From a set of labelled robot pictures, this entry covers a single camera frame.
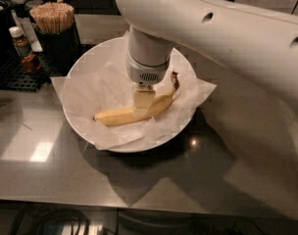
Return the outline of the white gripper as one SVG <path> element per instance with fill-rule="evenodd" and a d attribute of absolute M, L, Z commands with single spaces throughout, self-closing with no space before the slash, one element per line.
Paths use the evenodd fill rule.
<path fill-rule="evenodd" d="M 133 114 L 136 117 L 143 117 L 151 107 L 156 91 L 154 84 L 160 83 L 169 68 L 170 61 L 157 66 L 142 65 L 135 61 L 129 53 L 126 54 L 125 66 L 128 77 L 137 83 L 133 86 Z"/>

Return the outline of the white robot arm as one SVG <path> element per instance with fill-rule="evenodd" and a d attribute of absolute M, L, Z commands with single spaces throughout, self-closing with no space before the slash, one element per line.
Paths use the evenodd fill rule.
<path fill-rule="evenodd" d="M 130 25 L 126 67 L 159 83 L 176 44 L 266 88 L 298 110 L 298 16 L 225 0 L 116 0 Z"/>

